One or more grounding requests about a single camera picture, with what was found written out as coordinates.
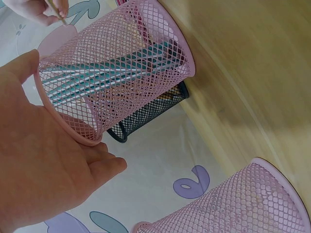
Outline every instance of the pink mesh pen holder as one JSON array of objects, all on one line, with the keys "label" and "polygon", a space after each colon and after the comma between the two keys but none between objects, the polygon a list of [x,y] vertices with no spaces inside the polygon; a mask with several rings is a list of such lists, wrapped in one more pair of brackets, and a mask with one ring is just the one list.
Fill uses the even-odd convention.
[{"label": "pink mesh pen holder", "polygon": [[78,142],[103,132],[195,73],[178,26],[156,0],[131,0],[40,60],[41,99]]},{"label": "pink mesh pen holder", "polygon": [[131,233],[310,233],[306,208],[287,179],[255,158],[218,187]]}]

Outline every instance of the table surface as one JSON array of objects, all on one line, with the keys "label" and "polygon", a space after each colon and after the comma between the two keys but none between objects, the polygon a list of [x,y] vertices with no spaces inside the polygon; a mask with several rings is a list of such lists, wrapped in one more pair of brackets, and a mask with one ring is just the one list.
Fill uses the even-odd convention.
[{"label": "table surface", "polygon": [[182,105],[227,175],[267,159],[311,213],[311,1],[160,2],[196,63]]}]

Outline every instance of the metal mesh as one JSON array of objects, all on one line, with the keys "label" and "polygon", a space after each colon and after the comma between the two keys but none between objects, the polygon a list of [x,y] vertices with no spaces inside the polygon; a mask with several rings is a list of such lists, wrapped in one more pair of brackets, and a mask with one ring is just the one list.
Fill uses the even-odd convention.
[{"label": "metal mesh", "polygon": [[135,233],[304,233],[283,186],[252,163],[175,213],[141,224]]},{"label": "metal mesh", "polygon": [[155,0],[131,0],[42,59],[39,76],[63,120],[82,137],[97,140],[189,77],[192,63],[164,8]]},{"label": "metal mesh", "polygon": [[131,115],[114,125],[107,132],[118,142],[126,142],[128,135],[189,97],[186,85],[181,82],[144,105]]}]

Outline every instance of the hand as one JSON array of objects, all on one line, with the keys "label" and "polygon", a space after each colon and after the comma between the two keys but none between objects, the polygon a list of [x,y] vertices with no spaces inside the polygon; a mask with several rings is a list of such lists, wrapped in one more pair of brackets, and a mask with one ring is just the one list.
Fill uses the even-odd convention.
[{"label": "hand", "polygon": [[[49,8],[44,0],[3,0],[17,14],[32,21],[49,26],[59,21],[57,16],[46,16],[44,12]],[[61,17],[68,14],[68,0],[53,0]]]},{"label": "hand", "polygon": [[126,169],[100,143],[75,142],[22,83],[39,62],[36,50],[0,67],[0,232],[41,222],[83,201]]}]

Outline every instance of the black mesh pen holder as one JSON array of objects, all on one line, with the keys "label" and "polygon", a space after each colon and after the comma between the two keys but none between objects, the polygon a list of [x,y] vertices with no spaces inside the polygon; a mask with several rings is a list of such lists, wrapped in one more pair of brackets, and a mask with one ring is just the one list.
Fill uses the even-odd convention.
[{"label": "black mesh pen holder", "polygon": [[118,142],[124,143],[127,141],[128,135],[132,132],[138,130],[140,127],[188,97],[189,93],[186,85],[184,82],[181,82],[142,108],[133,112],[127,118],[107,130],[107,132]]}]

